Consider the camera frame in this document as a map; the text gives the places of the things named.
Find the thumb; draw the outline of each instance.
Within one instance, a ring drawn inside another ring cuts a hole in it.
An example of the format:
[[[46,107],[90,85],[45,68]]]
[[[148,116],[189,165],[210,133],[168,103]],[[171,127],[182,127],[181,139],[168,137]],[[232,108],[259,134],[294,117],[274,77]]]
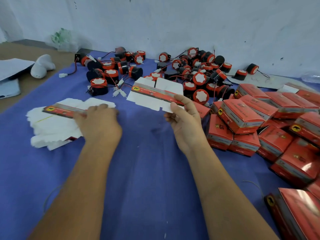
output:
[[[175,102],[170,103],[170,108],[172,112],[174,112],[182,121],[186,121],[190,114],[188,114],[187,111],[185,111],[183,108],[179,107]]]
[[[80,125],[82,124],[82,122],[85,120],[85,117],[83,114],[74,112],[73,113],[73,119],[75,120],[75,122],[77,123],[77,125],[80,127]]]

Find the blue cloth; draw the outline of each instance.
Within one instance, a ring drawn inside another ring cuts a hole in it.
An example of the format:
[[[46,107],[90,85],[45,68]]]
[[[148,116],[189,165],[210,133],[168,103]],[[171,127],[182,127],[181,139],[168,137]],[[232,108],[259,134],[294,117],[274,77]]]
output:
[[[103,56],[94,51],[92,56]],[[156,69],[147,59],[143,75]],[[74,66],[61,70],[72,72]],[[84,139],[53,151],[30,145],[33,129],[26,113],[66,98],[85,101],[87,68],[74,75],[49,78],[29,95],[0,115],[0,239],[25,239],[43,216],[44,202],[62,185],[74,167]],[[130,88],[123,87],[129,94]],[[101,239],[208,239],[202,208],[188,162],[163,118],[112,92],[97,98],[114,102],[120,111],[123,136],[110,164],[106,186]],[[218,158],[268,224],[276,230],[262,195],[277,187],[290,187],[272,173],[258,154],[245,157],[215,150]],[[57,196],[49,198],[47,209]]]

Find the yellow circular logo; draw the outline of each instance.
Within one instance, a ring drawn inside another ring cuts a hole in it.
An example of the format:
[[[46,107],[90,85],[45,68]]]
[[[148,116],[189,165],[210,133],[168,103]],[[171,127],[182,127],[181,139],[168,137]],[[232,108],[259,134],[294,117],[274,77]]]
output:
[[[46,111],[54,111],[54,108],[53,107],[48,107],[48,108],[46,108]]]
[[[294,131],[294,132],[299,132],[301,130],[301,127],[297,124],[294,124],[293,126],[291,126],[291,129]]]
[[[268,202],[268,205],[270,205],[270,206],[274,206],[275,205],[275,200],[270,195],[266,197],[266,201]]]

